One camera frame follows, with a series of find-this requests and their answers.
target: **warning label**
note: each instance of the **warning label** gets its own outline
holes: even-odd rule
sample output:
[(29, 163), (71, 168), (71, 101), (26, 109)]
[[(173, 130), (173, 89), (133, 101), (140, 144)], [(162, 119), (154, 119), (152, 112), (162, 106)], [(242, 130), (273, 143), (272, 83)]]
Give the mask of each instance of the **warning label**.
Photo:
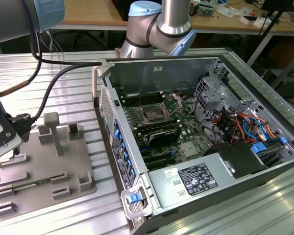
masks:
[(215, 178), (205, 163), (179, 170), (178, 174), (180, 175), (188, 194), (191, 196), (195, 196), (218, 186)]

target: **desk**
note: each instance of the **desk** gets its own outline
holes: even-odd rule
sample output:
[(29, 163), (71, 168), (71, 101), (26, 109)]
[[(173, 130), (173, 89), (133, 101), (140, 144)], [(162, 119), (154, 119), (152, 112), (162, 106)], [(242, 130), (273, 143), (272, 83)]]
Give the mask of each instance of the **desk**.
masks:
[[(241, 8), (252, 7), (257, 16), (261, 10), (244, 0), (228, 0), (228, 4)], [(127, 22), (119, 16), (111, 0), (65, 0), (66, 14), (62, 24), (56, 29), (84, 29), (84, 30), (126, 30)], [(198, 33), (221, 34), (251, 34), (257, 35), (259, 29), (253, 25), (245, 25), (239, 21), (239, 17), (229, 18), (218, 12), (214, 17), (193, 16), (193, 28)], [(260, 43), (254, 54), (248, 61), (252, 65), (267, 43), (274, 35), (294, 36), (294, 27), (287, 21), (289, 18), (281, 18), (281, 22), (275, 25), (271, 32)]]

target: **aluminum extrusion table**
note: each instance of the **aluminum extrusion table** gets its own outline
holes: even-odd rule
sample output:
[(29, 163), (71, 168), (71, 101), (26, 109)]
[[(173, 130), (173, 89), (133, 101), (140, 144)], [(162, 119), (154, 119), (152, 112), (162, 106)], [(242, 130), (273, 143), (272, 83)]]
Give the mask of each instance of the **aluminum extrusion table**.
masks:
[[(223, 48), (187, 52), (188, 55), (203, 53), (223, 54), (237, 68), (243, 63), (238, 56)], [(46, 54), (45, 57), (86, 62), (115, 55), (112, 51), (98, 51)], [(36, 61), (30, 54), (0, 55), (0, 91), (27, 79), (35, 67)], [(49, 82), (63, 68), (43, 64), (31, 85), (2, 99), (6, 110), (12, 115), (35, 114)], [(273, 94), (265, 95), (275, 103)], [(0, 235), (130, 234), (92, 105), (90, 68), (74, 70), (58, 80), (44, 110), (54, 111), (59, 113), (61, 125), (79, 121), (84, 127), (98, 189), (93, 194), (2, 221)], [(294, 117), (287, 110), (281, 113), (294, 123)], [(294, 168), (264, 186), (176, 221), (154, 234), (294, 234)]]

